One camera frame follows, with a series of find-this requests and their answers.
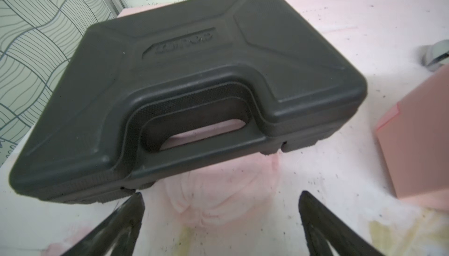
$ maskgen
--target pink foam residue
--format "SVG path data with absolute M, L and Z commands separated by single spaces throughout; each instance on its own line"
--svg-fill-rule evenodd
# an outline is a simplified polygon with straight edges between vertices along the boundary
M 131 15 L 131 14 L 136 14 L 139 12 L 149 11 L 149 10 L 157 9 L 157 8 L 160 8 L 161 6 L 166 6 L 166 5 L 170 5 L 170 4 L 166 3 L 166 4 L 137 6 L 134 8 L 127 8 L 127 9 L 123 9 L 117 17 L 123 17 L 123 16 Z
M 181 221 L 215 227 L 244 218 L 276 192 L 278 154 L 251 154 L 165 178 L 164 185 Z
M 59 256 L 72 248 L 76 243 L 82 240 L 92 230 L 91 227 L 81 227 L 76 232 L 65 238 L 62 242 L 51 243 L 47 249 L 41 252 L 40 256 Z

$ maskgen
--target pink foam block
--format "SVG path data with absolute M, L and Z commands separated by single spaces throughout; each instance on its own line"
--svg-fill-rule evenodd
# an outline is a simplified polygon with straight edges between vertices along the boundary
M 397 197 L 449 210 L 449 65 L 388 111 L 376 135 Z

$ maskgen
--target patterned wallpaper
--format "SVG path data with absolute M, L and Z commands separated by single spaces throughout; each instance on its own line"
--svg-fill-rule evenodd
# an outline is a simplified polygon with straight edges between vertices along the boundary
M 0 0 L 0 166 L 36 123 L 103 0 Z

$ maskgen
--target embossed logo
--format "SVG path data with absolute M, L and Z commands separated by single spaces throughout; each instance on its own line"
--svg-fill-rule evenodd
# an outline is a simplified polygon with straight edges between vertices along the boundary
M 146 50 L 146 52 L 152 51 L 155 48 L 155 54 L 164 54 L 176 50 L 185 49 L 191 46 L 200 45 L 212 40 L 214 37 L 213 32 L 214 29 L 208 29 L 188 36 L 182 36 L 173 40 L 164 41 L 162 43 L 151 46 L 148 50 Z

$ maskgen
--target black plastic case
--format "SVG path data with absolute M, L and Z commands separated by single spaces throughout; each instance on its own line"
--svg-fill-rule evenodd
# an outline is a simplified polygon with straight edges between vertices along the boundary
M 243 155 L 311 146 L 364 77 L 284 0 L 189 0 L 91 26 L 15 163 L 22 195 L 106 202 Z M 228 119 L 236 131 L 159 151 Z

